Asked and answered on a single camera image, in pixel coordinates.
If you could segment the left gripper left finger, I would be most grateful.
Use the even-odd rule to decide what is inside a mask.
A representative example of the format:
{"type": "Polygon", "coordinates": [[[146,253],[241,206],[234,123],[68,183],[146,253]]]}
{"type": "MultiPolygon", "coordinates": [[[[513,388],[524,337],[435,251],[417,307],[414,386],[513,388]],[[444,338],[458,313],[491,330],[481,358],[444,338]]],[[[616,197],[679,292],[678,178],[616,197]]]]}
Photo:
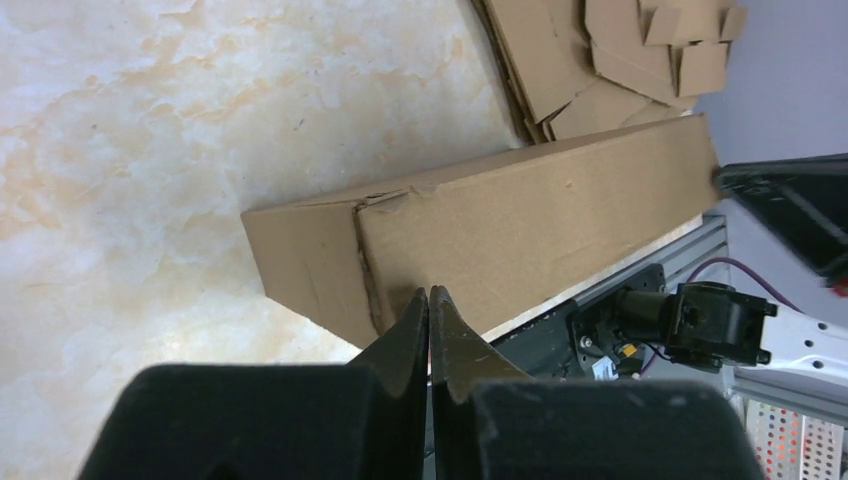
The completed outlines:
{"type": "Polygon", "coordinates": [[[428,299],[345,364],[162,364],[124,388],[83,479],[418,479],[428,299]]]}

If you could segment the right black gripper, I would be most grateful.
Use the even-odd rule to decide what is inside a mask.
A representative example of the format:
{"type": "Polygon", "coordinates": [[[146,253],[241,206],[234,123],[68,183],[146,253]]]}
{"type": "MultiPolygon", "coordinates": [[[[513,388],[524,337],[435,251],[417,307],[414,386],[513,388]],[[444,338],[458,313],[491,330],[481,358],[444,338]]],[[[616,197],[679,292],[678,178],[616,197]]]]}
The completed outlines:
{"type": "Polygon", "coordinates": [[[847,283],[847,155],[728,164],[714,185],[826,285],[847,283]]]}

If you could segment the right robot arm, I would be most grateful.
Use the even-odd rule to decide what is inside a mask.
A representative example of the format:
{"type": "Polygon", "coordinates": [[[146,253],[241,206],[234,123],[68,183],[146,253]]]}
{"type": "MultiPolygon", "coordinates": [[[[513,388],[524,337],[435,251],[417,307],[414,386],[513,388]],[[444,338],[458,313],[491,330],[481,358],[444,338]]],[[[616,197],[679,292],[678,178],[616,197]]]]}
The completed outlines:
{"type": "MultiPolygon", "coordinates": [[[[847,294],[847,156],[730,164],[713,176],[825,287],[847,294]]],[[[663,347],[672,363],[704,371],[725,364],[847,383],[847,330],[716,282],[673,293],[625,289],[612,315],[620,335],[663,347]]]]}

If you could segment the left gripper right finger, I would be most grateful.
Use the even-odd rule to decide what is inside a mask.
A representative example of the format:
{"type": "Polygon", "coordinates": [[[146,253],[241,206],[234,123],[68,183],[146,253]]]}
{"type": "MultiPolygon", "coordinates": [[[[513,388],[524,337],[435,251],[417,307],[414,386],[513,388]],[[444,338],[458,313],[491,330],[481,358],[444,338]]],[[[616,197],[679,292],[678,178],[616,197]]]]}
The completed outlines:
{"type": "Polygon", "coordinates": [[[429,300],[440,479],[760,479],[738,416],[696,382],[554,381],[518,369],[429,300]]]}

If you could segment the cardboard box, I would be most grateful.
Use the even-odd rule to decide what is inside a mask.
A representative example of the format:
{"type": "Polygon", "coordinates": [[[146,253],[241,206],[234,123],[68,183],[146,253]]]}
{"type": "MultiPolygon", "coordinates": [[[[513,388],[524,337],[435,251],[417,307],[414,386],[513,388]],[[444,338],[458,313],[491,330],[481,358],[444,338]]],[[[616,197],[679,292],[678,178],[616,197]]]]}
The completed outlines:
{"type": "Polygon", "coordinates": [[[665,244],[718,202],[689,115],[511,150],[241,220],[266,296],[359,348],[418,288],[493,339],[665,244]]]}

